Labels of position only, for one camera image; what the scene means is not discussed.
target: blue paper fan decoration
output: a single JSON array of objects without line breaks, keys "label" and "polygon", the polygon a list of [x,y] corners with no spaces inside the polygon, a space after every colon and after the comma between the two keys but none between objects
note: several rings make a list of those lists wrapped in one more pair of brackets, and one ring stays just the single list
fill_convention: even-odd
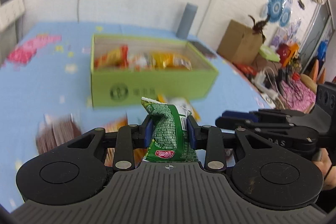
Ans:
[{"label": "blue paper fan decoration", "polygon": [[280,20],[284,9],[285,0],[268,0],[269,22],[275,23]]},{"label": "blue paper fan decoration", "polygon": [[279,20],[280,27],[286,27],[291,20],[292,10],[288,7],[284,8]]},{"label": "blue paper fan decoration", "polygon": [[285,0],[285,7],[290,8],[292,7],[292,5],[293,5],[293,0]]}]

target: yellow snack bag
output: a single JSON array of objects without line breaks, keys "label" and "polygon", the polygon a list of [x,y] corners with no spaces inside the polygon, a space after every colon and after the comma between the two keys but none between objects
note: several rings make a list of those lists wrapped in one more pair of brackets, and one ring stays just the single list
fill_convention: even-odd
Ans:
[{"label": "yellow snack bag", "polygon": [[151,52],[151,55],[155,60],[155,68],[192,69],[190,60],[183,55],[171,52]]},{"label": "yellow snack bag", "polygon": [[95,68],[105,68],[109,66],[119,66],[127,62],[128,46],[124,45],[109,51],[107,54],[96,58],[94,61]]}]

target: green cardboard box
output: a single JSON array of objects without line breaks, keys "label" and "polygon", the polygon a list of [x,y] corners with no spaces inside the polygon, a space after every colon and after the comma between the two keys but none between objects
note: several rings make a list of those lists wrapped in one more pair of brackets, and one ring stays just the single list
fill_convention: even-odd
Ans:
[{"label": "green cardboard box", "polygon": [[[128,45],[129,54],[176,52],[189,58],[193,70],[165,69],[134,71],[94,68],[99,56]],[[140,104],[142,96],[198,99],[206,96],[218,75],[217,69],[189,42],[177,39],[94,34],[91,50],[91,94],[94,107]]]}]

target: snack bag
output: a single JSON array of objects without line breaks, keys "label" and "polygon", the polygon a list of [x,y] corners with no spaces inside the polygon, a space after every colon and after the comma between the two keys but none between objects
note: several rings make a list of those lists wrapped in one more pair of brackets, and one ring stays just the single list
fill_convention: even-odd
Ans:
[{"label": "snack bag", "polygon": [[186,118],[190,112],[183,107],[167,105],[145,97],[141,98],[141,104],[154,121],[153,140],[143,160],[198,161],[188,139]]},{"label": "snack bag", "polygon": [[201,117],[199,116],[198,112],[193,108],[191,103],[185,98],[178,98],[178,97],[167,98],[163,94],[158,94],[157,100],[161,103],[184,107],[191,112],[191,115],[194,117],[195,121],[199,122],[201,120]]},{"label": "snack bag", "polygon": [[155,68],[192,69],[190,60],[183,55],[170,52],[152,52],[151,55],[155,60]]},{"label": "snack bag", "polygon": [[[108,123],[107,125],[103,126],[105,128],[106,132],[116,132],[119,130],[119,128],[128,125],[128,120],[127,116],[124,118],[121,118],[117,121],[113,121]],[[107,149],[107,155],[106,155],[106,160],[105,160],[105,166],[113,166],[113,158],[114,158],[114,150],[115,148],[108,148]],[[135,166],[139,164],[140,161],[142,161],[143,157],[145,156],[145,153],[147,152],[147,149],[134,149],[134,162]]]},{"label": "snack bag", "polygon": [[127,62],[127,52],[128,46],[123,45],[119,48],[116,48],[112,51],[109,51],[107,54],[96,58],[94,61],[95,68],[105,68],[110,66],[124,66]]},{"label": "snack bag", "polygon": [[60,118],[45,114],[44,118],[35,138],[39,155],[81,135],[72,114]]},{"label": "snack bag", "polygon": [[155,60],[150,54],[140,53],[131,55],[128,60],[128,67],[130,69],[140,70],[140,69],[154,69]]}]

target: red object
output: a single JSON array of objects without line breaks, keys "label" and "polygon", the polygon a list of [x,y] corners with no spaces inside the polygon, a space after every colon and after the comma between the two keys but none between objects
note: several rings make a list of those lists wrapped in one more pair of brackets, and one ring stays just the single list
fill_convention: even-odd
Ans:
[{"label": "red object", "polygon": [[298,80],[301,79],[301,76],[300,76],[300,74],[298,74],[297,72],[295,72],[295,73],[293,74],[292,78],[293,78],[294,81],[298,81]]},{"label": "red object", "polygon": [[27,65],[28,62],[33,58],[36,54],[36,49],[26,50],[22,46],[18,47],[14,51],[12,51],[7,60],[11,63],[16,63],[20,65]]},{"label": "red object", "polygon": [[243,64],[235,64],[235,66],[238,70],[240,70],[245,75],[252,75],[252,76],[257,75],[257,71],[251,66],[243,65]]},{"label": "red object", "polygon": [[169,159],[174,156],[175,152],[173,150],[156,150],[155,155],[162,159]]},{"label": "red object", "polygon": [[277,54],[280,55],[280,63],[283,64],[287,57],[289,56],[290,54],[290,49],[289,49],[289,46],[286,45],[286,44],[280,44],[278,50],[277,50]]},{"label": "red object", "polygon": [[128,55],[128,46],[127,45],[123,45],[120,47],[121,49],[121,64],[120,67],[121,68],[128,68],[128,61],[127,61],[127,55]]}]

